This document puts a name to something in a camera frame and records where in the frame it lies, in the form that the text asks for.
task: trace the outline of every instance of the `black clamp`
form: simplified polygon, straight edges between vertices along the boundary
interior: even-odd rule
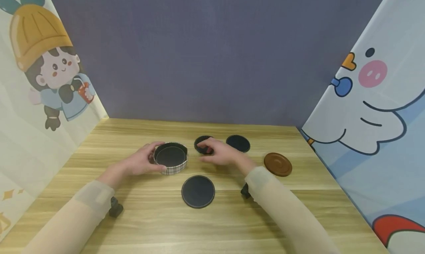
[[[251,198],[251,194],[248,192],[248,183],[245,183],[244,187],[241,190],[241,194],[244,198]]]
[[[124,210],[124,207],[118,203],[117,198],[114,196],[111,198],[111,208],[109,209],[109,216],[117,218],[118,215]]]

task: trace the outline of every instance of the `wooden table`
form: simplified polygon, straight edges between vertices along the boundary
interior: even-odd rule
[[[233,167],[198,161],[194,140],[211,135],[226,140],[241,134],[259,165],[269,152],[284,154],[293,172],[279,178],[318,218],[344,254],[388,253],[356,208],[294,127],[175,123],[103,119],[53,178],[0,244],[0,253],[19,253],[47,221],[89,181],[113,162],[156,140],[188,147],[187,168],[177,175],[134,177],[115,197],[123,213],[106,217],[82,253],[294,253],[271,218],[253,200],[241,198],[243,177]],[[204,175],[215,198],[203,209],[188,207],[184,181]]]

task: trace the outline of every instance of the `pink nose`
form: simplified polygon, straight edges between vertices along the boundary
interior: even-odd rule
[[[374,60],[362,67],[359,72],[359,83],[365,88],[378,86],[387,76],[387,65],[380,60]]]

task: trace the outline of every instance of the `round container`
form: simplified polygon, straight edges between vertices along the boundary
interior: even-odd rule
[[[241,152],[247,152],[251,148],[249,140],[240,135],[229,136],[226,140],[226,143]]]
[[[161,172],[163,175],[174,175],[186,167],[187,148],[177,142],[168,142],[156,148],[153,159],[155,164],[167,167],[167,170]]]
[[[292,164],[282,154],[271,152],[265,156],[265,166],[274,175],[288,176],[292,172]]]
[[[215,187],[206,176],[192,176],[182,186],[184,202],[195,209],[207,207],[214,199]]]
[[[213,154],[214,153],[214,151],[212,151],[211,153],[207,153],[207,151],[208,151],[208,147],[205,147],[205,148],[201,148],[201,147],[198,147],[198,143],[199,142],[202,142],[202,141],[204,141],[204,140],[206,140],[206,139],[209,139],[209,138],[211,138],[211,136],[207,136],[207,135],[205,135],[205,136],[200,136],[200,137],[198,137],[196,140],[195,140],[195,150],[197,150],[199,153],[201,153],[201,154]]]

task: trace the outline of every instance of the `cartoon bunny ears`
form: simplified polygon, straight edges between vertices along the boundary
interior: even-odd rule
[[[18,8],[20,8],[22,5],[27,4],[34,4],[39,5],[40,7],[44,6],[45,0],[20,0],[21,3],[17,2],[16,0],[0,0],[0,8],[9,13],[14,14]]]

